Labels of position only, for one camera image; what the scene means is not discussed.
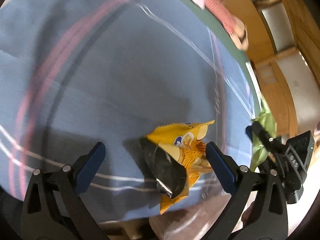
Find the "yellow snack bag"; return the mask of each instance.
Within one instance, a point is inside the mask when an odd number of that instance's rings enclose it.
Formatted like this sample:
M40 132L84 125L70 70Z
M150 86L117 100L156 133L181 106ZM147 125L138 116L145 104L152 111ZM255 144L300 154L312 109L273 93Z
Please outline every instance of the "yellow snack bag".
M207 123L174 123L157 127L147 135L148 140L157 144L165 152L171 155L187 171L187 185L185 189L174 199L162 195L160 213L163 214L171 205L184 199L191 188L200 178L201 174L212 171L205 158L206 144L201 140L205 137Z

